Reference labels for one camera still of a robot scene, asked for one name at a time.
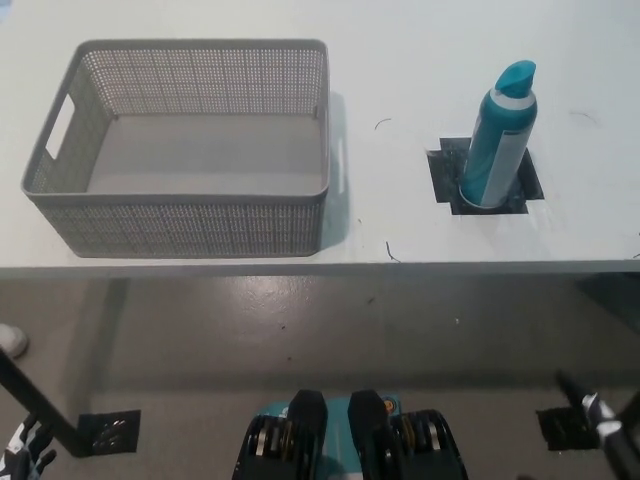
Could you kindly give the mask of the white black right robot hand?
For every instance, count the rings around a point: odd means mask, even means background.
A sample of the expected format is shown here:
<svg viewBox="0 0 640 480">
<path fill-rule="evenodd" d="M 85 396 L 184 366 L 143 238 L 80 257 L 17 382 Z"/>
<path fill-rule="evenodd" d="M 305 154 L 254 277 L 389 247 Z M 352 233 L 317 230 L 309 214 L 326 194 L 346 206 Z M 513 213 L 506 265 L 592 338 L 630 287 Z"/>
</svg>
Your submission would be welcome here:
<svg viewBox="0 0 640 480">
<path fill-rule="evenodd" d="M 639 392 L 622 411 L 616 413 L 600 394 L 580 385 L 566 372 L 558 370 L 555 380 L 573 409 L 585 418 L 588 429 L 595 434 L 609 467 L 617 479 L 639 478 Z"/>
</svg>

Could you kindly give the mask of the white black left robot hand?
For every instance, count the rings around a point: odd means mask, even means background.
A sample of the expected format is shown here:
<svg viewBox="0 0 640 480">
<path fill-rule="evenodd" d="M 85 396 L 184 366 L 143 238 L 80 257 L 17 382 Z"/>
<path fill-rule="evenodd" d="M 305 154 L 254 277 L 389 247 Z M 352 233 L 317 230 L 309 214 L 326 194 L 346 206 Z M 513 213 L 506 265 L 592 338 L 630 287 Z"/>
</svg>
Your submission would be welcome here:
<svg viewBox="0 0 640 480">
<path fill-rule="evenodd" d="M 1 478 L 6 480 L 38 480 L 45 468 L 57 457 L 50 447 L 52 427 L 39 424 L 31 413 L 19 424 L 1 456 Z"/>
</svg>

